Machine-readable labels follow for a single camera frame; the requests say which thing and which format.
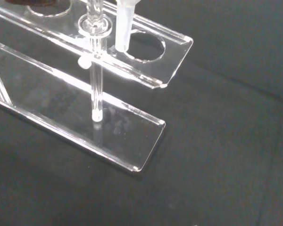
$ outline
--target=frosted plastic tube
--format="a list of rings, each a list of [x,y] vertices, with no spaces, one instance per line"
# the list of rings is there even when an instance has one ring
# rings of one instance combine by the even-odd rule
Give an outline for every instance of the frosted plastic tube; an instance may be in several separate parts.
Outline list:
[[[121,3],[117,4],[117,31],[115,48],[119,52],[126,52],[129,49],[134,6],[125,6]]]

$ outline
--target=acrylic base plate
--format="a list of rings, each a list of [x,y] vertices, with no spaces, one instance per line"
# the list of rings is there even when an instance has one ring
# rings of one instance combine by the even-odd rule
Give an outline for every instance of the acrylic base plate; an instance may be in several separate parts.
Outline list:
[[[105,1],[104,13],[112,20],[113,30],[108,37],[107,54],[94,61],[118,76],[149,88],[165,88],[190,50],[192,38],[135,15],[130,49],[139,43],[139,52],[158,48],[158,55],[145,59],[131,51],[120,53],[114,48],[116,5]],[[46,8],[29,8],[0,0],[0,17],[79,55],[91,53],[89,39],[78,28],[78,21],[84,14],[86,0],[59,0],[56,6]],[[156,41],[148,39],[147,35],[153,36]]]
[[[93,123],[89,84],[2,44],[0,105],[135,172],[142,170],[165,128],[163,120],[107,93],[104,119]]]

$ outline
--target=black surface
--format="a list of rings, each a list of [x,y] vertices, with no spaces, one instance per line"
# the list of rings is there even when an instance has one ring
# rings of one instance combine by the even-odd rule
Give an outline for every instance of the black surface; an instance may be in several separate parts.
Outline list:
[[[283,225],[283,1],[259,2],[139,4],[195,41],[164,90],[105,77],[167,122],[140,177],[0,109],[0,225]],[[2,20],[0,41],[88,79],[75,55]]]

